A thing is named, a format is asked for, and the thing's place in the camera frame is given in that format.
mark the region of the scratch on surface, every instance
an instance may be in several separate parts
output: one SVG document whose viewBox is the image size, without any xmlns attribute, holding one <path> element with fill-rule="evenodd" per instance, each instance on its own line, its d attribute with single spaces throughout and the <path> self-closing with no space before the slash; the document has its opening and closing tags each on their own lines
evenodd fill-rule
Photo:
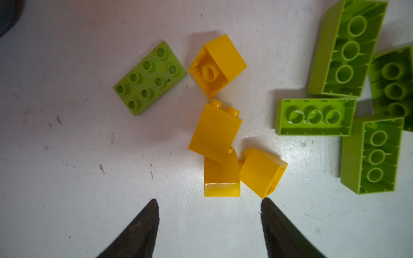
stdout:
<svg viewBox="0 0 413 258">
<path fill-rule="evenodd" d="M 305 215 L 305 216 L 309 216 L 309 217 L 312 217 L 312 218 L 315 218 L 316 220 L 319 220 L 319 221 L 323 221 L 323 220 L 321 220 L 321 219 L 319 219 L 319 218 L 313 217 L 313 216 L 311 216 L 311 215 L 308 215 L 308 214 L 305 214 L 305 213 L 304 213 L 304 215 Z"/>
<path fill-rule="evenodd" d="M 100 168 L 100 170 L 102 170 L 102 172 L 103 172 L 104 174 L 106 174 L 106 173 L 104 172 L 103 166 L 102 166 L 101 164 L 99 164 L 99 168 Z"/>
</svg>

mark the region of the rectangular green brick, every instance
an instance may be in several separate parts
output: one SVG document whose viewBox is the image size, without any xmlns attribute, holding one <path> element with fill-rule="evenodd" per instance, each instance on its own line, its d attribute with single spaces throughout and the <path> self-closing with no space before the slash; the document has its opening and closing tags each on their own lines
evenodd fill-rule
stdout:
<svg viewBox="0 0 413 258">
<path fill-rule="evenodd" d="M 387 2 L 341 0 L 324 14 L 308 93 L 359 97 Z"/>
<path fill-rule="evenodd" d="M 413 132 L 413 45 L 376 54 L 368 69 L 376 114 L 404 117 Z"/>
<path fill-rule="evenodd" d="M 162 41 L 114 87 L 134 116 L 142 114 L 186 76 L 170 47 Z"/>
<path fill-rule="evenodd" d="M 282 99 L 275 118 L 278 135 L 349 136 L 355 98 Z"/>
<path fill-rule="evenodd" d="M 342 141 L 341 183 L 357 194 L 394 191 L 403 123 L 390 115 L 354 118 Z"/>
</svg>

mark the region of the white surface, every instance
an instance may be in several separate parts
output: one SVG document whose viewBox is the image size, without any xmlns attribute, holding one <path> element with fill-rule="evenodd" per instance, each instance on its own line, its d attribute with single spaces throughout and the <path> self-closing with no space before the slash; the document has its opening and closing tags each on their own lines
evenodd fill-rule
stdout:
<svg viewBox="0 0 413 258">
<path fill-rule="evenodd" d="M 242 185 L 240 198 L 203 197 L 204 159 L 188 145 L 208 99 L 193 78 L 138 117 L 112 90 L 160 40 L 188 68 L 224 33 L 248 65 L 216 96 L 241 112 L 234 148 L 290 164 L 270 198 L 327 257 L 411 257 L 412 133 L 397 190 L 358 196 L 338 178 L 338 137 L 271 129 L 279 98 L 306 96 L 334 2 L 26 1 L 0 39 L 0 257 L 95 257 L 152 198 L 154 257 L 266 257 L 255 193 Z M 379 49 L 413 41 L 412 11 L 411 0 L 390 2 Z M 371 102 L 359 109 L 370 113 Z"/>
</svg>

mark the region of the yellow lego brick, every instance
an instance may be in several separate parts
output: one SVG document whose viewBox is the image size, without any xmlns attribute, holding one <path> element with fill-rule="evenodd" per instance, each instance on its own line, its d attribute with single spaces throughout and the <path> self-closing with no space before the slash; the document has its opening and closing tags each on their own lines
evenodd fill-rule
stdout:
<svg viewBox="0 0 413 258">
<path fill-rule="evenodd" d="M 223 163 L 242 123 L 238 110 L 221 107 L 215 99 L 205 105 L 189 144 L 190 150 L 218 163 Z"/>
<path fill-rule="evenodd" d="M 259 149 L 246 150 L 244 158 L 240 164 L 241 181 L 264 199 L 275 191 L 288 163 Z"/>
<path fill-rule="evenodd" d="M 212 98 L 246 67 L 247 64 L 225 34 L 205 44 L 188 70 L 206 96 Z"/>
<path fill-rule="evenodd" d="M 240 186 L 238 156 L 233 148 L 222 164 L 205 157 L 205 197 L 240 197 Z"/>
</svg>

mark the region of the green building block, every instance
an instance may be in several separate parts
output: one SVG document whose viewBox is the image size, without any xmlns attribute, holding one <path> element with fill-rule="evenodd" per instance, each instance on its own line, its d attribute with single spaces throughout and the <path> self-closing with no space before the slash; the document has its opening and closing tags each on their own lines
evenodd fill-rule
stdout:
<svg viewBox="0 0 413 258">
<path fill-rule="evenodd" d="M 355 98 L 282 99 L 275 118 L 278 135 L 349 136 Z"/>
<path fill-rule="evenodd" d="M 375 55 L 369 67 L 376 114 L 404 117 L 404 130 L 413 132 L 413 45 Z"/>
<path fill-rule="evenodd" d="M 357 194 L 394 191 L 403 123 L 390 115 L 354 118 L 342 141 L 341 183 Z"/>
<path fill-rule="evenodd" d="M 186 76 L 170 47 L 162 41 L 113 89 L 134 116 L 142 114 Z"/>
<path fill-rule="evenodd" d="M 324 14 L 308 93 L 359 97 L 387 2 L 341 0 Z"/>
</svg>

